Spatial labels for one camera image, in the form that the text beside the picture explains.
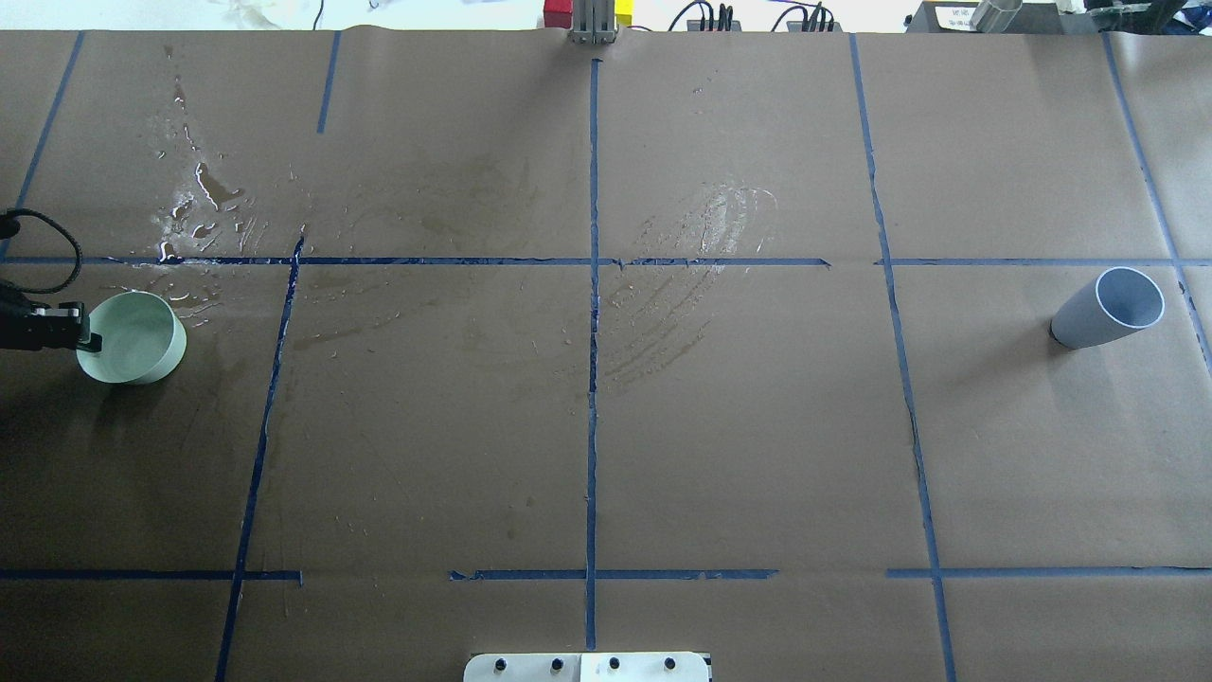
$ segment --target red block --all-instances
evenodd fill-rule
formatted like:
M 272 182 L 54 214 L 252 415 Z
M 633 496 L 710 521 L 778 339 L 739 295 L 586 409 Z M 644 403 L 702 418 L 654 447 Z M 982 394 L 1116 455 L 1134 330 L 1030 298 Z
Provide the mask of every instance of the red block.
M 572 28 L 572 0 L 543 0 L 543 25 Z

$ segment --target yellow object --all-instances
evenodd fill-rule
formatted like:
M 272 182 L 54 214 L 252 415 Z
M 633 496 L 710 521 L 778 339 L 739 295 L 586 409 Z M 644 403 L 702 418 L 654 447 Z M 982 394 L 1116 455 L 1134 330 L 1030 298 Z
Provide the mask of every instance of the yellow object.
M 635 13 L 635 0 L 614 0 L 614 17 L 618 25 L 631 25 L 631 16 Z

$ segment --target white label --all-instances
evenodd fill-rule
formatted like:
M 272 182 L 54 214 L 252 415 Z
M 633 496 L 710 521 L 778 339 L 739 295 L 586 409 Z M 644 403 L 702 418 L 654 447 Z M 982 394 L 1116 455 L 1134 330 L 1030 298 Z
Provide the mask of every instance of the white label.
M 976 11 L 976 7 L 934 7 L 934 16 L 938 17 L 939 28 L 973 31 L 972 15 Z

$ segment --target black cable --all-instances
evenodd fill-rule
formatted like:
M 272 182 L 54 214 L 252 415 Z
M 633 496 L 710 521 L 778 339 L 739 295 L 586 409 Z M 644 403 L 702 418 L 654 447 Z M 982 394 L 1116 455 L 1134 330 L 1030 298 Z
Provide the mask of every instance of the black cable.
M 686 12 L 688 12 L 690 8 L 693 7 L 694 5 L 698 5 L 698 11 L 699 11 L 701 16 L 704 13 L 703 12 L 703 7 L 707 7 L 707 12 L 705 12 L 707 16 L 704 16 L 703 18 L 699 18 L 699 21 L 698 21 L 698 29 L 699 30 L 707 30 L 707 25 L 704 25 L 704 23 L 705 24 L 713 24 L 713 23 L 715 23 L 715 7 L 713 7 L 711 4 L 708 2 L 707 0 L 694 0 L 690 5 L 686 5 L 685 7 L 682 7 L 682 11 L 678 12 L 678 16 L 674 17 L 674 21 L 671 21 L 669 23 L 669 30 L 673 30 L 678 25 L 678 19 L 680 19 L 682 17 L 682 15 L 685 15 Z
M 805 7 L 804 5 L 791 5 L 790 7 L 783 10 L 783 13 L 779 15 L 777 19 L 774 19 L 774 27 L 771 28 L 770 31 L 774 33 L 776 30 L 778 30 L 778 25 L 783 23 L 783 19 L 787 17 L 787 15 L 790 15 L 796 10 L 804 12 L 804 22 L 800 24 L 802 30 L 802 27 L 808 23 L 808 8 Z
M 5 286 L 8 286 L 10 288 L 16 288 L 17 291 L 21 291 L 23 293 L 58 293 L 59 291 L 63 291 L 64 288 L 68 287 L 68 285 L 75 281 L 76 276 L 80 275 L 80 267 L 84 264 L 84 252 L 80 251 L 80 242 L 76 241 L 75 236 L 72 236 L 72 233 L 64 229 L 62 224 L 30 208 L 12 208 L 10 211 L 0 213 L 0 222 L 16 220 L 18 217 L 22 216 L 38 218 L 45 222 L 46 224 L 53 227 L 56 230 L 58 230 L 59 234 L 65 236 L 68 242 L 72 243 L 72 250 L 75 251 L 75 265 L 72 267 L 72 274 L 69 274 L 68 277 L 63 280 L 63 283 L 59 283 L 58 286 L 50 286 L 47 288 L 34 288 L 30 286 L 17 286 L 16 283 L 12 282 L 5 282 Z

